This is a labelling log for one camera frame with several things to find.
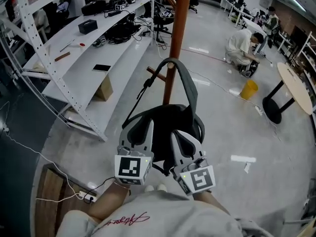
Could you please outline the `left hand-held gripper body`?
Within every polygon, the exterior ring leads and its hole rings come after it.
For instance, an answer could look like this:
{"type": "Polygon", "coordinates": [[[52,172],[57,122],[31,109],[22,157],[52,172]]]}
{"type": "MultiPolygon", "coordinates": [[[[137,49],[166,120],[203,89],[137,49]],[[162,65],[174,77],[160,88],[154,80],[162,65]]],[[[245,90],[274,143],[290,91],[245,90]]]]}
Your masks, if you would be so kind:
{"type": "Polygon", "coordinates": [[[115,155],[115,178],[124,185],[144,185],[152,167],[154,154],[150,151],[118,147],[115,155]]]}

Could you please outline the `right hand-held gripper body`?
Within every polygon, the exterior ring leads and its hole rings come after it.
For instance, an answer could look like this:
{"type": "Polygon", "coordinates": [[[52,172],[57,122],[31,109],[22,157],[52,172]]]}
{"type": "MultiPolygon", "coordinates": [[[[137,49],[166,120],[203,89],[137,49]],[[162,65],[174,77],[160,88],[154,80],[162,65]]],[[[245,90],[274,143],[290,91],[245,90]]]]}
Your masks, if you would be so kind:
{"type": "Polygon", "coordinates": [[[171,169],[171,173],[187,196],[209,191],[216,186],[213,166],[206,157],[186,166],[176,166],[171,169]]]}

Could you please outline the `dark grey backpack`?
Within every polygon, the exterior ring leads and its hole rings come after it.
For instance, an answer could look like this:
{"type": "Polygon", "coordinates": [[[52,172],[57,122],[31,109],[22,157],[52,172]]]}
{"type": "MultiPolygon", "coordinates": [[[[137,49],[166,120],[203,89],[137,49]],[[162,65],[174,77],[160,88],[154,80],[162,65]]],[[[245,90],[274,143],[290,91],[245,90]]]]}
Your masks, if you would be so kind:
{"type": "Polygon", "coordinates": [[[154,121],[154,132],[152,142],[152,152],[154,153],[153,162],[163,161],[163,168],[154,165],[154,168],[159,170],[165,176],[170,174],[171,168],[174,167],[174,157],[171,148],[170,136],[174,130],[181,130],[196,138],[200,143],[204,141],[205,127],[202,120],[196,114],[198,91],[185,65],[176,58],[166,58],[158,66],[154,74],[145,81],[143,88],[137,96],[137,102],[134,105],[135,109],[148,87],[151,87],[154,80],[158,77],[161,69],[171,63],[177,69],[189,105],[182,104],[167,104],[154,107],[144,112],[131,116],[129,113],[124,121],[122,128],[126,128],[128,124],[137,118],[142,119],[140,128],[132,132],[132,138],[137,142],[141,141],[141,136],[144,135],[145,127],[150,120],[154,121]]]}

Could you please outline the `wooden coat stand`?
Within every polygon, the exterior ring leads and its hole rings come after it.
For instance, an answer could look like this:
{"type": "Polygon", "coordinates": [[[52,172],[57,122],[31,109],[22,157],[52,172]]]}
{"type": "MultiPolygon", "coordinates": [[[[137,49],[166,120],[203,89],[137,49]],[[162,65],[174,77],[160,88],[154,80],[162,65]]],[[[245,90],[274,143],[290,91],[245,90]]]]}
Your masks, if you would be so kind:
{"type": "MultiPolygon", "coordinates": [[[[175,8],[175,19],[173,23],[173,32],[171,38],[171,47],[169,57],[171,58],[179,58],[187,14],[189,9],[190,0],[168,0],[169,3],[175,8]]],[[[173,83],[175,79],[176,68],[173,64],[169,63],[167,65],[167,73],[166,76],[162,74],[158,74],[158,78],[161,79],[165,83],[164,87],[164,95],[163,95],[163,105],[169,104],[173,83]]]]}

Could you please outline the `person's left forearm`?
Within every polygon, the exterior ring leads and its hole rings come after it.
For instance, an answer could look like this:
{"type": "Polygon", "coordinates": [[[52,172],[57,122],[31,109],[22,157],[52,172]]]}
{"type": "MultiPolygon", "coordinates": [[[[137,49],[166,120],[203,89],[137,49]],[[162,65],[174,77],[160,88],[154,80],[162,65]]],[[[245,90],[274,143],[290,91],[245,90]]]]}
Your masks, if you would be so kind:
{"type": "Polygon", "coordinates": [[[90,207],[88,216],[101,223],[120,208],[130,191],[130,185],[114,181],[90,207]]]}

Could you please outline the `person's right forearm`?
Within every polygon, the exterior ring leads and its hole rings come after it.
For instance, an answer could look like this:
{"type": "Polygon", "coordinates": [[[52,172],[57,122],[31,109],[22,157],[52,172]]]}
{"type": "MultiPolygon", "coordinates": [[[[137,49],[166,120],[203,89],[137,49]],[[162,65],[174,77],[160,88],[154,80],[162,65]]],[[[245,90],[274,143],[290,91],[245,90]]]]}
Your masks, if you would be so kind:
{"type": "Polygon", "coordinates": [[[217,207],[220,210],[227,213],[228,215],[230,214],[229,211],[213,196],[210,190],[202,191],[200,193],[195,193],[193,194],[193,198],[194,200],[205,202],[214,207],[217,207]]]}

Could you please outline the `person's grey sweatshirt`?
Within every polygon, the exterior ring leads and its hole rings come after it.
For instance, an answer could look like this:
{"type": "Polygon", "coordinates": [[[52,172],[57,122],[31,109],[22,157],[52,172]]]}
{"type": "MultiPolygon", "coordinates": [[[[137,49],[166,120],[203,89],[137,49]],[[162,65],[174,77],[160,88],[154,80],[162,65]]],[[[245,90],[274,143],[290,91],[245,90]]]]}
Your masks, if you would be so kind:
{"type": "Polygon", "coordinates": [[[165,191],[131,197],[100,223],[86,213],[66,213],[56,237],[273,237],[255,222],[165,191]]]}

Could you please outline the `cardboard box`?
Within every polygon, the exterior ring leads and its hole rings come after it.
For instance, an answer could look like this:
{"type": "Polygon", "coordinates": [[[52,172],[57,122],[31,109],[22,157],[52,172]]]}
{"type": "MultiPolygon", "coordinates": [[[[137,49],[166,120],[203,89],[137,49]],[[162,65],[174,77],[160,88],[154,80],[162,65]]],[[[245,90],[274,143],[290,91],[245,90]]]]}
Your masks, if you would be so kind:
{"type": "Polygon", "coordinates": [[[94,95],[102,101],[107,101],[109,97],[112,95],[112,93],[112,84],[110,81],[110,77],[107,75],[98,87],[98,89],[96,90],[94,95]]]}

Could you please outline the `flat white tablet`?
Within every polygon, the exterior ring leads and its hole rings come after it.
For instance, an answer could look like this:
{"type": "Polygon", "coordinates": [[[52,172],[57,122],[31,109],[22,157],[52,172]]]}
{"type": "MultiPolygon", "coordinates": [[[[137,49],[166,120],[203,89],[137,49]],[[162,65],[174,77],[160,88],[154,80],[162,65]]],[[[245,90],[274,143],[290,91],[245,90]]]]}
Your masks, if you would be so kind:
{"type": "Polygon", "coordinates": [[[111,67],[111,65],[96,64],[92,70],[98,72],[108,72],[111,67]]]}

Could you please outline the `yellow waste bin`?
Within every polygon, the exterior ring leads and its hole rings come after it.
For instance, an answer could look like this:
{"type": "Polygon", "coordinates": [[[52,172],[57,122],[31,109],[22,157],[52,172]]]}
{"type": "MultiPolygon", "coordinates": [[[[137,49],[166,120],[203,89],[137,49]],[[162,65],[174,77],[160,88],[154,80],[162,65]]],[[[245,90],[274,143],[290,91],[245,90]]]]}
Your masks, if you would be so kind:
{"type": "Polygon", "coordinates": [[[240,97],[244,100],[249,100],[257,91],[258,91],[257,83],[255,81],[249,79],[245,83],[245,85],[240,93],[240,97]]]}

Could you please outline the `wooden floor platform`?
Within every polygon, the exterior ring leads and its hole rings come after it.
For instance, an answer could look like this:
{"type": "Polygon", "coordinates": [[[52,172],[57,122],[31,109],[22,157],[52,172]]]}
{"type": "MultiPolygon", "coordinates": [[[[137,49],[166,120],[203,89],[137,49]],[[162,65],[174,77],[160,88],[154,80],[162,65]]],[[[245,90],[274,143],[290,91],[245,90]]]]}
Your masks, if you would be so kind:
{"type": "Polygon", "coordinates": [[[65,214],[70,210],[88,212],[88,198],[80,200],[74,193],[86,193],[88,188],[73,178],[64,175],[46,164],[42,168],[35,206],[35,237],[55,237],[65,214]]]}

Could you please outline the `large white metal shelf unit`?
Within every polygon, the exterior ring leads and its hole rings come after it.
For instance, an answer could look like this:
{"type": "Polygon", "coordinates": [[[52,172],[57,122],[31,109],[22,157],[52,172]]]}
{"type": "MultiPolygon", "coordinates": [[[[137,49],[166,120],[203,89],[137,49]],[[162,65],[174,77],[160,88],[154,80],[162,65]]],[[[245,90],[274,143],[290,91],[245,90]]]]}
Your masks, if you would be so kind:
{"type": "Polygon", "coordinates": [[[42,42],[32,14],[50,1],[53,0],[37,0],[34,3],[17,0],[25,30],[19,29],[0,15],[0,21],[35,50],[34,56],[25,67],[18,63],[1,30],[0,43],[15,72],[51,112],[66,125],[106,141],[105,130],[113,111],[137,64],[153,43],[153,38],[137,35],[125,43],[105,44],[96,49],[91,47],[92,43],[128,13],[135,12],[145,4],[153,4],[155,0],[138,0],[124,12],[112,17],[94,15],[92,18],[97,21],[98,29],[87,35],[79,32],[78,25],[86,20],[81,16],[47,42],[42,42]],[[66,52],[71,54],[58,62],[54,61],[66,52]],[[42,63],[46,72],[27,72],[26,68],[37,61],[42,63]],[[108,72],[93,71],[96,64],[112,67],[108,72]],[[94,94],[107,75],[110,77],[113,93],[107,101],[102,101],[94,94]]]}

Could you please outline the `black bag on floor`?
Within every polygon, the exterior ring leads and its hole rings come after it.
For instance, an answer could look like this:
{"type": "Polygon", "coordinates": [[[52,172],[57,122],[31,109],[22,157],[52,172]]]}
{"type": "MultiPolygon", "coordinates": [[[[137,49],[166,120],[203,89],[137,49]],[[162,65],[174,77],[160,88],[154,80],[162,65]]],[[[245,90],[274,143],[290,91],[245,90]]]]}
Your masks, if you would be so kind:
{"type": "Polygon", "coordinates": [[[239,65],[238,71],[242,76],[246,78],[251,78],[257,71],[258,67],[259,67],[259,63],[256,61],[252,61],[248,65],[239,65]]]}

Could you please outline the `spare hand-held gripper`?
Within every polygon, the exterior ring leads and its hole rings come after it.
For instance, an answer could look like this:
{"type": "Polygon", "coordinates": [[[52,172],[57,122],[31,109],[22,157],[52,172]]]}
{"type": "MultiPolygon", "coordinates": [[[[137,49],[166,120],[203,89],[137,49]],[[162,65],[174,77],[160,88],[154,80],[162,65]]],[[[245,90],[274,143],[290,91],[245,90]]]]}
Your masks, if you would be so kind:
{"type": "Polygon", "coordinates": [[[93,47],[101,47],[106,43],[106,38],[104,35],[101,35],[96,41],[92,43],[93,47]]]}

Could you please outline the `short wooden stick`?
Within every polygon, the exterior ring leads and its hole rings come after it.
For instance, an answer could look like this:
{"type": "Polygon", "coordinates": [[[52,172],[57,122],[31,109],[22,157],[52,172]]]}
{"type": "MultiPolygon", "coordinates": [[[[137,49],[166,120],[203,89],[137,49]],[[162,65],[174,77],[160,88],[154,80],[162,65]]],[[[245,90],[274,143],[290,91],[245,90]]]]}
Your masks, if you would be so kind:
{"type": "Polygon", "coordinates": [[[66,52],[66,53],[64,53],[64,54],[62,54],[62,55],[56,57],[56,58],[54,59],[54,61],[55,61],[55,62],[58,62],[58,61],[64,59],[65,57],[69,56],[70,54],[71,54],[70,52],[66,52]]]}

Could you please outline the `round wooden table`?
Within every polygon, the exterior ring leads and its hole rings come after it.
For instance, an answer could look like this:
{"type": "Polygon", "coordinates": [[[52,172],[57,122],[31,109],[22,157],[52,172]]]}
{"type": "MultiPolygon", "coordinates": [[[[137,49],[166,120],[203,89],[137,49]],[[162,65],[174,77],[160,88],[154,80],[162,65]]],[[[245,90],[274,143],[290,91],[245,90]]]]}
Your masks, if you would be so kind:
{"type": "Polygon", "coordinates": [[[277,64],[277,70],[281,81],[262,101],[263,110],[268,119],[274,124],[280,124],[282,120],[281,114],[294,102],[296,102],[306,114],[311,115],[313,112],[312,102],[302,80],[284,63],[279,62],[277,64]],[[273,96],[284,85],[292,95],[292,98],[282,107],[279,107],[273,100],[273,96]]]}

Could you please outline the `black box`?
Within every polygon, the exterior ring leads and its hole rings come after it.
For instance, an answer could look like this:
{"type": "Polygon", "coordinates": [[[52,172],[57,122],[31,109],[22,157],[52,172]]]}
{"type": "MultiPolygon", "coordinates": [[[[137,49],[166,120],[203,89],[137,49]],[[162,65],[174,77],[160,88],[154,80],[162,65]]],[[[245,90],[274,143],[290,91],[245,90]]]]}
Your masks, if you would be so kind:
{"type": "Polygon", "coordinates": [[[87,35],[90,32],[98,29],[97,21],[89,19],[81,24],[78,25],[79,32],[81,34],[87,35]]]}

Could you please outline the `black office chair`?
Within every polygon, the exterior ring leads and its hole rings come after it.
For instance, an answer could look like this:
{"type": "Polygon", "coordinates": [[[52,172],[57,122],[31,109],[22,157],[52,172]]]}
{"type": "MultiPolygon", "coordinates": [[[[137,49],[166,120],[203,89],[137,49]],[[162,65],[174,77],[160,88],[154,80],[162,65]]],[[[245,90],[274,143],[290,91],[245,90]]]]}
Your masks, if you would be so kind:
{"type": "Polygon", "coordinates": [[[156,32],[156,40],[158,40],[160,33],[166,33],[172,36],[166,25],[174,22],[174,13],[171,9],[165,7],[163,4],[155,1],[154,3],[154,31],[156,32]]]}

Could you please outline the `white shelf unit by brick wall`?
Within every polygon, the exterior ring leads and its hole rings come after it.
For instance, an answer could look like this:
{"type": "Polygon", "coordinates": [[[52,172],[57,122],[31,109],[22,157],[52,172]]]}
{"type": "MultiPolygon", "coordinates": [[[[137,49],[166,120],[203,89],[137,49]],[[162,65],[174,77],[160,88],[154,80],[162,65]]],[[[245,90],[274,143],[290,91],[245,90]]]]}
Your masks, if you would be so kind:
{"type": "Polygon", "coordinates": [[[303,46],[297,55],[300,66],[309,75],[312,83],[316,86],[316,32],[310,33],[303,42],[303,46]]]}

